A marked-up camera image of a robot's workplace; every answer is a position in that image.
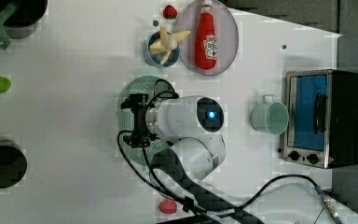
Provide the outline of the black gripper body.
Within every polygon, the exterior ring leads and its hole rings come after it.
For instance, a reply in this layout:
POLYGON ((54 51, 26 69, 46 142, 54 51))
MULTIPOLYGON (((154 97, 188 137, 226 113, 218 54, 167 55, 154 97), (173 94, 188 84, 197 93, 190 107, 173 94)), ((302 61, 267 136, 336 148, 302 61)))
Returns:
POLYGON ((157 137, 146 126, 147 100, 147 94, 135 93, 126 98, 120 105, 121 109, 129 109, 134 116, 134 128, 131 130, 131 135, 123 138, 124 142, 131 148, 149 147, 150 142, 157 137))

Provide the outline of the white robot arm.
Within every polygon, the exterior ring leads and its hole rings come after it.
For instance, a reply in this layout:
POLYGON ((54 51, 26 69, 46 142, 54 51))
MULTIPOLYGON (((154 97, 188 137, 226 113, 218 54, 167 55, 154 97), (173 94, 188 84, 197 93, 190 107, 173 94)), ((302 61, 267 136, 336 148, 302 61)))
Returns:
POLYGON ((117 146, 141 151, 149 170, 147 185, 195 216, 264 224, 244 210, 244 203, 235 204, 234 198, 203 181, 226 158, 220 104, 164 91, 153 98, 132 94, 120 108, 132 113, 133 128, 117 134, 117 146))

